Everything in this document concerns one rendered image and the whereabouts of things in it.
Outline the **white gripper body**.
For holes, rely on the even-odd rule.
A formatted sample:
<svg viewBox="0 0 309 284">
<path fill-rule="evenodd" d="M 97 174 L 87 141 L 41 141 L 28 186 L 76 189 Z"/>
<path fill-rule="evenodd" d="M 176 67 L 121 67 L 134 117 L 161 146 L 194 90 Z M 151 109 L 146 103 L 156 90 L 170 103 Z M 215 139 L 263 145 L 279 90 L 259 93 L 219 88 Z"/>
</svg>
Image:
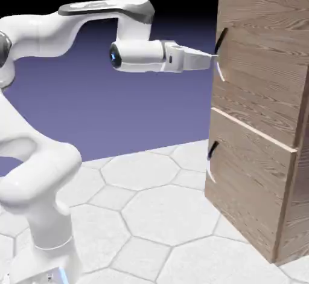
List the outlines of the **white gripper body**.
<svg viewBox="0 0 309 284">
<path fill-rule="evenodd" d="M 184 51 L 184 71 L 204 70 L 211 67 L 211 54 L 185 46 L 183 46 L 182 48 Z"/>
</svg>

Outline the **wooden cabinet door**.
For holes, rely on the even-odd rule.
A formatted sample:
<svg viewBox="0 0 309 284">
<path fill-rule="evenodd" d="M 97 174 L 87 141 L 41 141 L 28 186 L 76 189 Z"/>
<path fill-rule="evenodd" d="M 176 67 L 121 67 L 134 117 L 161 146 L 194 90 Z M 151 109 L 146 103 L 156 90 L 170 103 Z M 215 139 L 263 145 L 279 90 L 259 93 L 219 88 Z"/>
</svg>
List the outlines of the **wooden cabinet door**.
<svg viewBox="0 0 309 284">
<path fill-rule="evenodd" d="M 205 196 L 269 261 L 274 262 L 297 150 L 211 108 Z"/>
<path fill-rule="evenodd" d="M 296 147 L 308 95 L 309 31 L 229 27 L 220 42 L 212 105 Z"/>
</svg>

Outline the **wooden cabinet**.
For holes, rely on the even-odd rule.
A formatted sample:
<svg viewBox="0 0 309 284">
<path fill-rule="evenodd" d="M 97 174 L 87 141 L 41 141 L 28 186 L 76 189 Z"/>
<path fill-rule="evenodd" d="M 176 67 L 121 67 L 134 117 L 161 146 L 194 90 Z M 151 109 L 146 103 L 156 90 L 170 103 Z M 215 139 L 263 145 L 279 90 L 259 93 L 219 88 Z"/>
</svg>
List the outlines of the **wooden cabinet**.
<svg viewBox="0 0 309 284">
<path fill-rule="evenodd" d="M 218 0 L 216 39 L 224 27 L 309 31 L 309 0 Z M 279 236 L 277 265 L 309 255 L 309 70 L 308 95 Z"/>
</svg>

